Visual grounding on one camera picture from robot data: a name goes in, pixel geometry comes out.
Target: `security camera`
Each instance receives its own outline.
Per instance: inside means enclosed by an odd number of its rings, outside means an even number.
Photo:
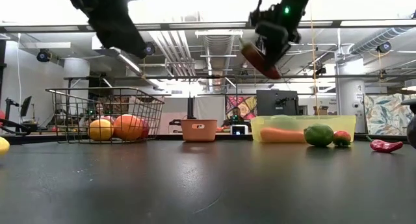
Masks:
[[[391,50],[391,44],[390,44],[390,42],[385,42],[385,43],[379,45],[376,48],[376,51],[379,52],[379,53],[387,53],[390,50]]]
[[[151,42],[146,42],[146,49],[145,49],[146,55],[153,55],[155,52],[156,52],[155,45]]]
[[[52,58],[52,54],[49,52],[48,49],[41,49],[38,53],[38,56],[36,56],[36,59],[39,62],[49,62]]]

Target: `computer monitor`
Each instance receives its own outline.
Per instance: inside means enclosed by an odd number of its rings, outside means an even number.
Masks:
[[[279,90],[257,90],[257,115],[274,116],[299,114],[298,92]]]
[[[27,111],[29,109],[29,105],[31,104],[32,101],[32,96],[27,97],[24,101],[23,104],[21,104],[21,109],[20,109],[20,117],[25,117],[27,115]]]

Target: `small white device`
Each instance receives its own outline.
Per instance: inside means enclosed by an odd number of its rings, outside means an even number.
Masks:
[[[233,135],[248,134],[248,126],[247,125],[232,125],[230,128],[230,133]]]

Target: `orange plastic container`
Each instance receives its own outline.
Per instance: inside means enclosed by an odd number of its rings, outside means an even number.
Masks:
[[[215,140],[216,119],[181,120],[183,140],[187,142],[212,142]]]

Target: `yellow lemon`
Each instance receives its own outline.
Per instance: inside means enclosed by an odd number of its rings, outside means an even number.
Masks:
[[[0,137],[0,156],[5,155],[8,149],[10,149],[10,143],[3,137]]]

